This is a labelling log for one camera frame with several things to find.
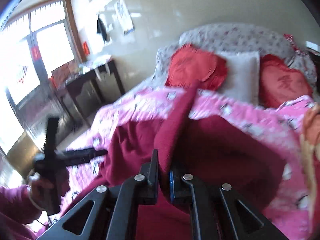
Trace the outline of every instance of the pink blanket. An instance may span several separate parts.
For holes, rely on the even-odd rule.
[[[167,118],[177,95],[181,93],[184,93],[183,89],[167,87],[146,88],[137,93],[128,93],[116,103],[102,107],[91,129],[75,140],[69,149],[92,146],[96,149],[108,149],[117,126],[129,120]],[[191,119],[220,115],[286,160],[283,181],[264,215],[292,240],[304,239],[309,232],[308,201],[305,197],[308,190],[300,164],[298,136],[303,114],[313,105],[310,97],[303,96],[282,104],[278,109],[264,110],[212,91],[199,90],[189,114]],[[95,177],[102,158],[70,168],[71,191],[64,199],[62,210]]]

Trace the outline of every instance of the desk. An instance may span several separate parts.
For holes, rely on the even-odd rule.
[[[114,61],[114,59],[110,59],[106,62],[106,64],[108,65],[109,67],[109,70],[110,70],[110,74],[113,74],[116,78],[116,82],[117,82],[117,85],[118,85],[118,88],[120,90],[120,93],[121,95],[124,95],[125,94],[125,91],[124,91],[124,87],[122,85],[122,82],[121,82],[121,79],[120,79],[120,76],[119,76],[119,73],[118,73],[118,70],[116,68],[116,63]],[[102,73],[102,72],[107,72],[106,71],[106,67],[105,65],[101,65],[99,67],[97,67],[99,72]],[[83,85],[89,81],[90,82],[90,85],[92,86],[93,88],[93,91],[95,92],[95,94],[97,95],[97,99],[98,101],[101,103],[101,104],[104,104],[106,101],[105,101],[105,98],[103,97],[102,93],[101,93],[101,90],[99,89],[99,86],[97,84],[97,81],[96,81],[96,73],[95,73],[95,70],[94,69],[91,69],[89,72],[85,73],[85,74],[82,74],[78,77],[76,77],[73,81],[67,83],[65,85],[65,87],[63,88],[60,88],[58,90],[56,90],[56,96],[58,98],[58,100],[60,101],[61,103],[61,106],[62,108],[68,113],[68,115],[70,116],[71,120],[75,122],[75,119],[72,117],[70,111],[68,110],[68,108],[66,107],[66,105],[64,104],[64,101],[63,101],[63,98],[69,94],[70,97],[71,97],[71,100],[73,102],[73,105],[77,111],[77,113],[79,114],[79,116],[81,117],[81,119],[84,121],[84,123],[90,127],[91,125],[89,124],[87,118],[84,116],[77,100],[76,100],[76,97],[78,95],[80,95],[81,91],[82,91],[82,88],[83,88]]]

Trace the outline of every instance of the silver screw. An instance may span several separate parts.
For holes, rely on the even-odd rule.
[[[184,174],[184,175],[183,175],[183,178],[184,178],[185,180],[192,180],[192,179],[193,179],[193,175],[187,173],[187,174]]]
[[[100,186],[97,186],[96,190],[99,192],[99,193],[103,193],[107,190],[107,187],[104,186],[104,185],[100,185]]]
[[[221,188],[222,188],[223,190],[225,190],[225,191],[229,191],[229,190],[231,190],[232,187],[231,187],[230,184],[224,183],[224,184],[222,184]]]
[[[142,174],[138,174],[138,175],[134,176],[134,179],[136,181],[142,181],[142,180],[144,180],[144,178],[145,178],[145,176]]]

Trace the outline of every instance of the pink sleeve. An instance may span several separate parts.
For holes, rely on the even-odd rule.
[[[23,225],[32,223],[41,215],[41,211],[29,200],[27,188],[27,185],[0,187],[0,212]]]

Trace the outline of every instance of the wooden window frame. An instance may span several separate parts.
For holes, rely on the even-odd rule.
[[[46,6],[50,3],[54,3],[57,1],[61,1],[61,0],[45,0],[42,1],[40,3],[36,3],[26,9],[24,9],[23,11],[21,11],[20,13],[14,15],[13,17],[11,17],[8,22],[6,23],[4,29],[6,27],[8,27],[11,23],[15,22],[16,20],[20,19],[22,16],[32,12],[33,10],[36,10],[42,6]],[[70,36],[74,45],[74,48],[76,50],[77,53],[77,57],[80,60],[80,63],[87,61],[87,57],[84,54],[84,51],[82,49],[82,44],[79,38],[79,33],[78,33],[78,29],[76,26],[76,21],[73,15],[73,10],[72,10],[72,5],[71,5],[71,0],[62,0],[63,1],[63,6],[65,9],[65,13],[66,13],[66,20],[68,23],[68,27],[70,30]]]

